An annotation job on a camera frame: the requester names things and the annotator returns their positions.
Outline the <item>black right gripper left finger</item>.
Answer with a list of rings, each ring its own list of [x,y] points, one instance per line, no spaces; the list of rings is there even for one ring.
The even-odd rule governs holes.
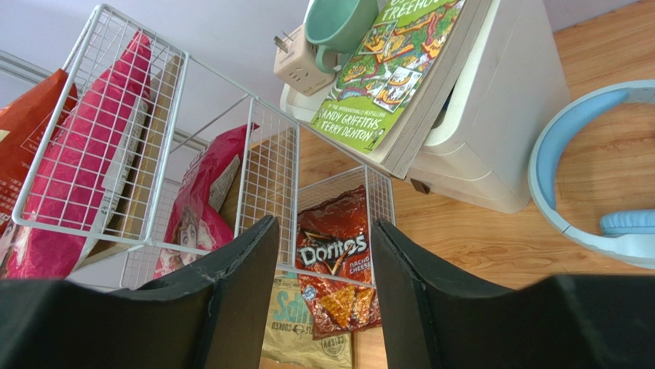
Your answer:
[[[141,287],[99,292],[61,279],[1,282],[3,368],[256,368],[280,226],[233,241]]]

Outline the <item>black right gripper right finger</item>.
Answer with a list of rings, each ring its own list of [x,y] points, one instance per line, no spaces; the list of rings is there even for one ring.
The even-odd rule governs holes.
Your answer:
[[[514,290],[376,220],[374,276],[390,368],[652,368],[654,279],[555,274]]]

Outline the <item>green treehouse book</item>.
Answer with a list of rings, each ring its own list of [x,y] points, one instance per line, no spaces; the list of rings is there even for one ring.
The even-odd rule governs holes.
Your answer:
[[[489,1],[388,1],[308,122],[363,162],[404,178],[451,93]]]

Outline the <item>tan kettle chips bag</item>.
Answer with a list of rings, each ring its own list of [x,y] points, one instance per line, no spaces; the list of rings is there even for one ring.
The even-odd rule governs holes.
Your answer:
[[[310,368],[352,368],[350,334],[313,339],[314,320],[295,274],[274,277],[261,355]]]

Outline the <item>red Doritos bag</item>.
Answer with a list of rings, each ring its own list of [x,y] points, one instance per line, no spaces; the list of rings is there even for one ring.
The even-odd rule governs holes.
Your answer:
[[[295,266],[313,338],[381,325],[363,185],[298,215]]]

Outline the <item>green mug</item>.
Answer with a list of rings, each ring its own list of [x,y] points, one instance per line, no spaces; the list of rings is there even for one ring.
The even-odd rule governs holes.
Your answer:
[[[379,14],[375,0],[314,0],[304,22],[305,38],[317,47],[315,64],[324,73],[342,66],[324,62],[328,52],[351,55],[356,52]]]

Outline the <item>pink cube adapter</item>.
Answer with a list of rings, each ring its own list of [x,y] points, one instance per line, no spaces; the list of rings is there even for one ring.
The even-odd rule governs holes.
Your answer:
[[[305,96],[332,83],[336,73],[326,73],[316,64],[318,47],[307,41],[304,24],[284,37],[274,37],[276,45],[273,71],[286,85]]]

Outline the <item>white drawer cabinet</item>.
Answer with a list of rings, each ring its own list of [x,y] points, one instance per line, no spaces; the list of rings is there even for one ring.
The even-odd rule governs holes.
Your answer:
[[[530,201],[532,147],[569,102],[543,2],[494,1],[406,180],[494,211],[521,211]]]

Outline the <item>pink Real chips bag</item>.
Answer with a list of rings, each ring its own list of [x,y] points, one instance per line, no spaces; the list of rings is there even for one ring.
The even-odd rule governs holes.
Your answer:
[[[244,156],[248,125],[225,131],[195,156],[174,201],[164,242],[214,251],[232,241],[234,231],[219,214]]]
[[[25,213],[32,221],[102,232],[123,192],[149,110],[151,41],[137,31],[84,93],[38,166]],[[1,238],[1,277],[65,278],[97,239],[11,225]]]

